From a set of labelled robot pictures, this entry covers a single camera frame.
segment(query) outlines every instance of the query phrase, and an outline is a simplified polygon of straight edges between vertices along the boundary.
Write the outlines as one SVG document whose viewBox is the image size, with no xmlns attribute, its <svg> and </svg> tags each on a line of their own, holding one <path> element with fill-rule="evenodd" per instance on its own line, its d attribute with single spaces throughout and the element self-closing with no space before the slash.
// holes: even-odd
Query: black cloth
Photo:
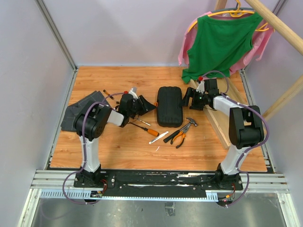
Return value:
<svg viewBox="0 0 303 227">
<path fill-rule="evenodd" d="M 80 101 L 68 106 L 65 110 L 63 121 L 61 123 L 61 130 L 76 131 L 73 126 L 74 120 L 76 116 L 80 113 L 80 111 L 83 109 L 83 107 L 87 104 L 87 102 L 90 100 L 93 100 L 95 102 L 102 102 L 103 99 L 104 96 L 100 91 L 94 91 L 93 93 L 81 99 Z M 104 101 L 104 104 L 110 106 L 107 101 Z"/>
</svg>

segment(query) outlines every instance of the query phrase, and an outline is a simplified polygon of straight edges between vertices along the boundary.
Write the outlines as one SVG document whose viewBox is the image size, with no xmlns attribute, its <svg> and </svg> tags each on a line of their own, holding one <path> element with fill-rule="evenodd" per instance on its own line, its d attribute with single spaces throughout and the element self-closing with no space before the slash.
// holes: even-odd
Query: black case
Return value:
<svg viewBox="0 0 303 227">
<path fill-rule="evenodd" d="M 162 127 L 179 127 L 183 123 L 181 105 L 182 91 L 179 87 L 161 87 L 158 91 L 157 122 Z"/>
</svg>

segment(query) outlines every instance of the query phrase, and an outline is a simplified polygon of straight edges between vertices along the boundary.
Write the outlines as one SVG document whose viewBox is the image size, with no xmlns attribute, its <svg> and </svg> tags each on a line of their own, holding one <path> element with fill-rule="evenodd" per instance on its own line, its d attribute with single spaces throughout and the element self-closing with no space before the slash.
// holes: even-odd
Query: green shirt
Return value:
<svg viewBox="0 0 303 227">
<path fill-rule="evenodd" d="M 256 12 L 235 20 L 218 20 L 208 15 L 198 18 L 196 39 L 187 52 L 189 67 L 182 73 L 184 82 L 198 79 L 211 70 L 229 77 L 229 68 L 252 49 L 252 35 L 261 20 Z M 210 73 L 207 77 L 222 75 Z"/>
</svg>

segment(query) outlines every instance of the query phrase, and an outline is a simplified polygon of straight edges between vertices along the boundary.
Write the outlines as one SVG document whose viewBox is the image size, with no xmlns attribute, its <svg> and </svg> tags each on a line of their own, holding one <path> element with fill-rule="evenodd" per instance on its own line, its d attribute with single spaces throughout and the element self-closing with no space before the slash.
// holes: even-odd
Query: hammer head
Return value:
<svg viewBox="0 0 303 227">
<path fill-rule="evenodd" d="M 189 123 L 191 123 L 191 124 L 193 124 L 194 126 L 198 126 L 198 124 L 195 122 L 195 120 L 194 119 L 192 119 L 192 118 L 190 118 L 190 117 L 187 117 L 186 119 L 188 119 L 189 120 Z"/>
</svg>

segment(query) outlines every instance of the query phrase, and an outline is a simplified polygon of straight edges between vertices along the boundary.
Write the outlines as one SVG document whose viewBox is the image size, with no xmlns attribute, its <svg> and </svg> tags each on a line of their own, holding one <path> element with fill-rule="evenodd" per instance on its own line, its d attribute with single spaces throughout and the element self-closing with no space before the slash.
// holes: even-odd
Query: wall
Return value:
<svg viewBox="0 0 303 227">
<path fill-rule="evenodd" d="M 215 2 L 45 0 L 76 63 L 106 66 L 177 65 L 187 27 Z M 262 2 L 273 9 L 277 0 Z M 227 6 L 235 7 L 236 1 Z"/>
<path fill-rule="evenodd" d="M 72 70 L 35 1 L 1 1 L 0 31 L 0 226 L 14 227 L 49 155 Z"/>
<path fill-rule="evenodd" d="M 279 18 L 300 37 L 302 30 L 301 0 L 288 1 Z M 275 32 L 260 62 L 253 62 L 246 70 L 255 102 L 266 111 L 302 74 L 303 56 L 279 33 Z M 285 174 L 303 224 L 303 91 L 269 120 L 268 146 L 276 170 Z"/>
</svg>

